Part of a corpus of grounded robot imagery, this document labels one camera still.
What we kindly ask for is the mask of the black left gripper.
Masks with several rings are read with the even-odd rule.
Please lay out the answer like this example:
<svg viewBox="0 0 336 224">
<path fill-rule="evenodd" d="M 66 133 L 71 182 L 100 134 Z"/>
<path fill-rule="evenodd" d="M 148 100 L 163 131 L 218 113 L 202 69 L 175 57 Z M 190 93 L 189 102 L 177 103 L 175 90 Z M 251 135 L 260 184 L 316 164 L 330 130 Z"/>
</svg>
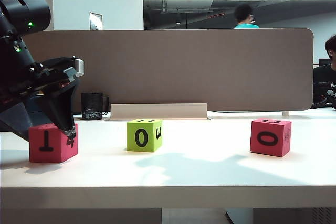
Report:
<svg viewBox="0 0 336 224">
<path fill-rule="evenodd" d="M 1 70 L 1 132 L 29 141 L 32 121 L 23 103 L 41 94 L 41 110 L 66 135 L 75 137 L 72 98 L 79 84 L 80 59 L 61 57 Z"/>
</svg>

